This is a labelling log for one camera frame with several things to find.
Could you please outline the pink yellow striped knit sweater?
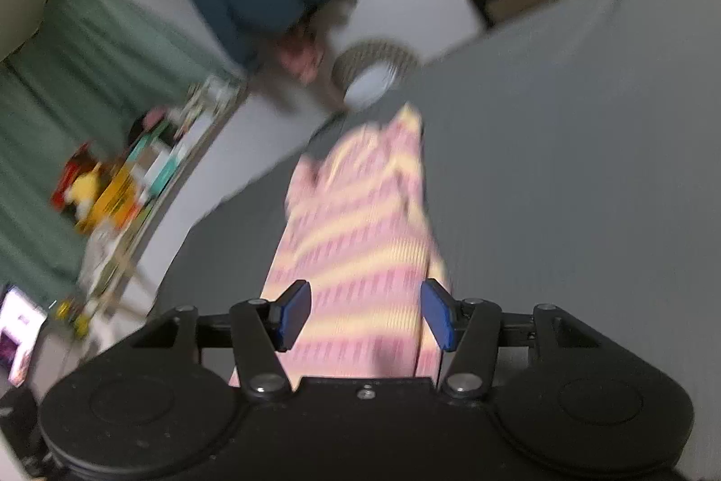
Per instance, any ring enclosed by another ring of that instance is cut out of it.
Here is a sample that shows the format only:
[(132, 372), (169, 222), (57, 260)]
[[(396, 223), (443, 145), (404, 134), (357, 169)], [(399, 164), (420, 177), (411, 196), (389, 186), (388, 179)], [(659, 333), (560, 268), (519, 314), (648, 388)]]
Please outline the pink yellow striped knit sweater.
[(422, 116), (405, 105), (365, 123), (324, 159), (303, 155), (286, 193), (286, 227), (261, 295), (297, 279), (312, 310), (280, 354), (292, 385), (304, 377), (439, 375), (441, 350), (420, 308), (428, 278), (446, 281), (424, 207)]

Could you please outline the beige tote bag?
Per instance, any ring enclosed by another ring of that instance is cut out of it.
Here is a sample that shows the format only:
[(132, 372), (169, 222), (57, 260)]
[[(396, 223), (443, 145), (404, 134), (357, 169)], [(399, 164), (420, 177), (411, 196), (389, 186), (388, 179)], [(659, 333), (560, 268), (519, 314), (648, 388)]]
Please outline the beige tote bag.
[(125, 287), (136, 281), (148, 295), (154, 295), (154, 284), (134, 261), (134, 237), (137, 232), (127, 227), (118, 229), (111, 221), (99, 222), (87, 239), (77, 283), (86, 295), (83, 312), (94, 317), (120, 312), (134, 319), (148, 315), (138, 305), (122, 300)]

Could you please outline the grey bed sheet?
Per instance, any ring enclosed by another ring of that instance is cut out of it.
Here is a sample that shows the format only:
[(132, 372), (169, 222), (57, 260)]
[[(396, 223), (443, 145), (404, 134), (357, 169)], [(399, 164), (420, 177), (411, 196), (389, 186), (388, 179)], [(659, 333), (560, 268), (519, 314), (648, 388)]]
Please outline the grey bed sheet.
[(160, 309), (262, 297), (298, 160), (405, 105), (446, 287), (560, 305), (693, 394), (719, 382), (720, 0), (567, 0), (421, 69), (199, 221)]

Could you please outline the orange cardboard box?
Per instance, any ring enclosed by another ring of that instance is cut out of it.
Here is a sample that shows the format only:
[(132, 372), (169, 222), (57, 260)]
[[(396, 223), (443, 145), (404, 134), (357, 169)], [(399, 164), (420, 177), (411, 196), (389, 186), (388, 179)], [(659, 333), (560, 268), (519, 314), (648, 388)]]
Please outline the orange cardboard box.
[(133, 220), (138, 210), (137, 184), (129, 172), (129, 167), (122, 165), (112, 176), (108, 186), (101, 188), (100, 183), (100, 194), (88, 219), (84, 222), (77, 221), (76, 228), (81, 233), (89, 233), (101, 221), (110, 221), (117, 229), (122, 229)]

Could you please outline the teal white box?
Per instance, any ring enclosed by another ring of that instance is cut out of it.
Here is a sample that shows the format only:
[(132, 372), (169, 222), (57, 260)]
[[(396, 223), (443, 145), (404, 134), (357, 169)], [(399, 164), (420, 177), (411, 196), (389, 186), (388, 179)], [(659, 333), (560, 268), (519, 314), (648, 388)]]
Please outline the teal white box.
[(162, 119), (133, 143), (126, 159), (129, 172), (148, 199), (159, 197), (182, 160), (177, 127)]

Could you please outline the yellow plush toy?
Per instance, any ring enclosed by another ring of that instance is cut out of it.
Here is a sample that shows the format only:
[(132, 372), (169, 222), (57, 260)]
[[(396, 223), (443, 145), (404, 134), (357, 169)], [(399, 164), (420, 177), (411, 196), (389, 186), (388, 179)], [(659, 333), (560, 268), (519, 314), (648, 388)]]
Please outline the yellow plush toy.
[(78, 222), (88, 219), (96, 199), (100, 194), (101, 165), (95, 165), (90, 171), (81, 173), (64, 192), (64, 202), (74, 208), (74, 218)]

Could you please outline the laptop with lit screen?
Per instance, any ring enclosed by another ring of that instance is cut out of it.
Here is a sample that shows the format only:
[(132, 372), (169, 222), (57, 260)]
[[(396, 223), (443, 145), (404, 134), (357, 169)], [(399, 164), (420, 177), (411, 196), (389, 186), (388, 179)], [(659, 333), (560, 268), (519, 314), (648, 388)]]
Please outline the laptop with lit screen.
[(34, 349), (48, 312), (14, 284), (1, 291), (1, 373), (10, 385), (22, 386), (31, 371)]

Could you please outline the red snack package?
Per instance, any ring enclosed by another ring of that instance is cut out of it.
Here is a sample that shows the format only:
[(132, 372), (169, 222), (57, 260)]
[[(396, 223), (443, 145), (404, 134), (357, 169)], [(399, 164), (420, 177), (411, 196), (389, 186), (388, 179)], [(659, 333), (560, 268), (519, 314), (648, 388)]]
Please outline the red snack package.
[(91, 172), (96, 167), (96, 164), (98, 164), (98, 160), (91, 155), (88, 143), (82, 144), (66, 161), (50, 199), (51, 205), (56, 211), (65, 209), (65, 191), (72, 186), (73, 182), (81, 174)]

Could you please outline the pink hanging garment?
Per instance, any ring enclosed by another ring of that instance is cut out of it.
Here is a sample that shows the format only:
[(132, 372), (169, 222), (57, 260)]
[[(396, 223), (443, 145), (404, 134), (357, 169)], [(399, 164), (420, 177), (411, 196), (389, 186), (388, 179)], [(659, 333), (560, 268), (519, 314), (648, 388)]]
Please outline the pink hanging garment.
[(276, 44), (278, 63), (302, 84), (310, 84), (318, 78), (324, 55), (324, 45), (312, 29), (304, 27), (291, 29)]

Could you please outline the green curtain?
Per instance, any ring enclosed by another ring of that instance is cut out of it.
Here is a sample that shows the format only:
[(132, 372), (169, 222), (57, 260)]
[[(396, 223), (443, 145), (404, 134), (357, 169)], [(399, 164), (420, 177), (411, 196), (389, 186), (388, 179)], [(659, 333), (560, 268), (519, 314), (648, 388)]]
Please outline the green curtain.
[(1, 279), (48, 305), (71, 295), (86, 241), (53, 209), (66, 161), (125, 149), (132, 123), (215, 74), (210, 51), (134, 0), (48, 0), (39, 31), (1, 64)]

